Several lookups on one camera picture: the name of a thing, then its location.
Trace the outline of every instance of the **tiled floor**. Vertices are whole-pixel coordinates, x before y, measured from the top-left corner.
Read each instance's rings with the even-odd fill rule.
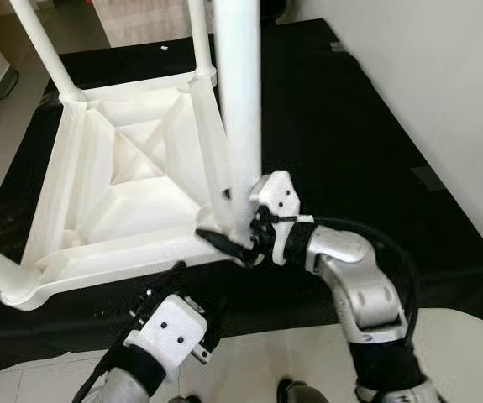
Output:
[[[42,10],[39,16],[59,53],[109,46],[92,5],[80,0],[58,4],[56,8]],[[18,85],[0,102],[1,185],[49,76],[14,14],[0,17],[0,50],[20,73]]]
[[[421,310],[415,345],[422,366],[448,401],[483,401],[483,322],[449,310]],[[68,353],[0,372],[0,403],[67,403],[103,352]],[[221,340],[211,362],[187,358],[150,400],[196,394],[203,403],[273,403],[289,376],[318,388],[329,402],[356,402],[354,369],[338,325]]]

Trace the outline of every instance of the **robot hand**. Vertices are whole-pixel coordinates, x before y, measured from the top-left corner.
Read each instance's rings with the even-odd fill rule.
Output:
[[[203,364],[220,339],[221,312],[209,316],[190,296],[171,294],[169,286],[185,268],[177,264],[163,273],[129,311],[133,318],[107,351],[73,403],[147,403],[165,377],[173,375],[192,353]],[[106,382],[92,389],[99,376]]]
[[[312,217],[300,216],[300,202],[287,172],[264,176],[250,200],[255,209],[251,250],[225,235],[203,229],[197,233],[247,266],[268,255],[275,264],[288,261],[322,278],[333,292],[349,342],[360,401],[440,402],[420,370],[400,298],[377,266],[370,242],[358,233],[319,226]]]

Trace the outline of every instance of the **black cloth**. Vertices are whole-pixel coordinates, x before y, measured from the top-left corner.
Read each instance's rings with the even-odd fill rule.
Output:
[[[421,305],[483,319],[483,240],[438,182],[353,57],[322,20],[262,31],[264,172],[288,170],[302,211],[379,228],[416,259]],[[74,82],[108,86],[194,69],[192,42],[63,55]],[[0,188],[0,252],[21,260],[62,106],[50,83]],[[187,269],[195,301],[226,300],[224,335],[336,323],[319,279],[229,262]],[[108,348],[153,276],[61,293],[35,311],[0,302],[0,369],[65,351]]]

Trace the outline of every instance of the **white cylindrical leg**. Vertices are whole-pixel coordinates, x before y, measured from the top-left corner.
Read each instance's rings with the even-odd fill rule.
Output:
[[[6,299],[26,296],[38,282],[38,270],[25,269],[0,254],[0,293]]]
[[[10,2],[45,68],[49,72],[50,78],[55,82],[56,88],[58,88],[60,93],[60,99],[84,101],[84,96],[67,74],[66,68],[62,64],[60,57],[58,57],[41,22],[38,20],[38,16],[30,1],[10,0]]]
[[[207,36],[205,0],[189,0],[189,15],[191,17],[192,43],[194,56],[197,60],[197,76],[214,76],[217,72],[211,63],[209,37]]]
[[[250,245],[249,195],[261,176],[260,0],[215,2],[215,48],[236,241]]]

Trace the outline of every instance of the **black cable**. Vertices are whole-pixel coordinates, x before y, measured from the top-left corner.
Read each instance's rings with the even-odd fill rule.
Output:
[[[123,328],[123,331],[120,332],[113,346],[99,360],[99,363],[97,363],[96,367],[92,371],[92,374],[76,392],[72,403],[81,403],[88,395],[88,392],[96,383],[97,379],[110,369],[110,363],[112,362],[113,357],[123,349],[123,341],[127,338],[131,330],[135,329],[136,323],[140,319],[142,312],[150,309],[153,306],[158,306],[162,302],[162,300],[166,297],[163,289],[168,286],[168,284],[171,283],[173,279],[175,279],[185,268],[185,262],[178,262],[176,265],[174,265],[174,267],[160,273],[157,276],[154,284],[150,287],[150,290],[152,290],[150,297],[139,306],[138,311],[134,313],[134,317]]]
[[[389,238],[385,233],[362,222],[356,222],[348,218],[338,217],[314,217],[314,222],[316,224],[329,225],[333,227],[338,226],[339,228],[336,229],[350,230],[367,238],[375,238],[375,240],[386,244],[400,256],[403,267],[406,269],[406,275],[409,278],[409,292],[407,294],[407,302],[405,304],[408,322],[405,342],[406,345],[411,344],[412,335],[415,331],[415,326],[417,325],[418,294],[420,288],[420,274],[418,273],[417,265],[415,264],[411,255],[398,243]]]
[[[19,72],[17,70],[14,70],[15,72],[15,81],[13,82],[12,86],[10,87],[10,89],[2,96],[0,97],[0,101],[2,101],[3,99],[6,99],[9,94],[12,93],[13,89],[15,88],[15,86],[17,86],[17,83],[19,82]]]

